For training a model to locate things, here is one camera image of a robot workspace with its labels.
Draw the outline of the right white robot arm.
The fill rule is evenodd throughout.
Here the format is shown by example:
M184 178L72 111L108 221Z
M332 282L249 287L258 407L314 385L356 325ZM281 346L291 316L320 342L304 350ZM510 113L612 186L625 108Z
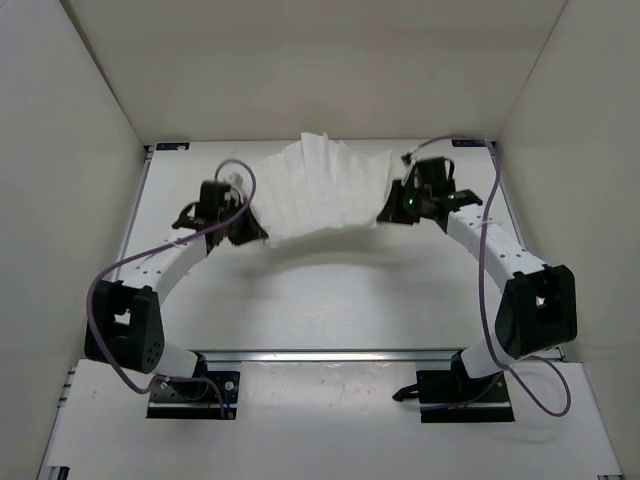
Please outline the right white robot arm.
M479 278L491 279L501 294L495 319L481 318L483 340L455 357L457 369L448 376L452 395L471 400L483 390L484 378L576 338L575 277L568 267L551 266L521 246L473 191L457 189L451 160L403 161L407 172L393 181L379 222L435 222L477 260Z

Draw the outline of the white pleated skirt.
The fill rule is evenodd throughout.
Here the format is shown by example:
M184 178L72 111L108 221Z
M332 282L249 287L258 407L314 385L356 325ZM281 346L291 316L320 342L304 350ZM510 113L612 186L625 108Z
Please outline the white pleated skirt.
M327 135L303 133L252 168L250 210L272 244L371 227L390 195L392 152L355 153Z

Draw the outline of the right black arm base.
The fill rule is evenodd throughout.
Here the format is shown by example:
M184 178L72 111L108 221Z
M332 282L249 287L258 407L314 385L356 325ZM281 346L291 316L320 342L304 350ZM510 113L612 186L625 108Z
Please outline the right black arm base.
M473 379L456 353L448 370L420 369L416 382L400 388L396 402L417 400L423 424L511 423L515 421L503 373Z

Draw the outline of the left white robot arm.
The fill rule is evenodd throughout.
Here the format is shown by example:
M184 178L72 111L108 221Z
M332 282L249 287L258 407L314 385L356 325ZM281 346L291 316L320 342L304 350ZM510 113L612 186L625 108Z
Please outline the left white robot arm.
M238 175L203 182L198 200L182 209L160 246L135 255L128 275L94 282L88 294L87 359L111 365L120 376L151 374L154 385L175 388L188 398L211 388L204 356L166 340L161 307L223 241L240 246L266 239L241 183Z

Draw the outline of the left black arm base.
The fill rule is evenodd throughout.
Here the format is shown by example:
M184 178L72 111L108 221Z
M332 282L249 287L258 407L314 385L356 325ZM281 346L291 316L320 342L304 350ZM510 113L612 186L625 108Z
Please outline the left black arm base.
M208 381L164 381L154 386L147 404L147 419L233 421L237 418L240 370L212 367L204 355L198 356L194 377Z

